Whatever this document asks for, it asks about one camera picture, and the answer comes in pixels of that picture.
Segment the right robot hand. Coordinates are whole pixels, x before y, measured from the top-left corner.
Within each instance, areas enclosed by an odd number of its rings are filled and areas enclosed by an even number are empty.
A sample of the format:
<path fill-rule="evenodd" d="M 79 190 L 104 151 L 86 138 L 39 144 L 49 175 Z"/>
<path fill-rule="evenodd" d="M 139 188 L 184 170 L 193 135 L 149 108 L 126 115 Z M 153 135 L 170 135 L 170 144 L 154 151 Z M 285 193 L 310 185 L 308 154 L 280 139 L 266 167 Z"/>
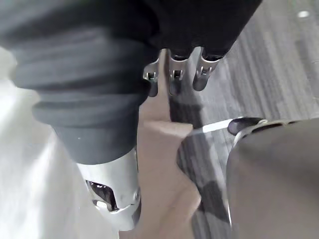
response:
<path fill-rule="evenodd" d="M 141 215 L 136 156 L 140 106 L 158 93 L 155 64 L 169 51 L 178 95 L 194 48 L 202 91 L 259 0 L 3 0 L 0 45 L 16 59 L 13 83 L 35 91 L 35 118 L 76 162 L 94 206 L 130 231 Z"/>

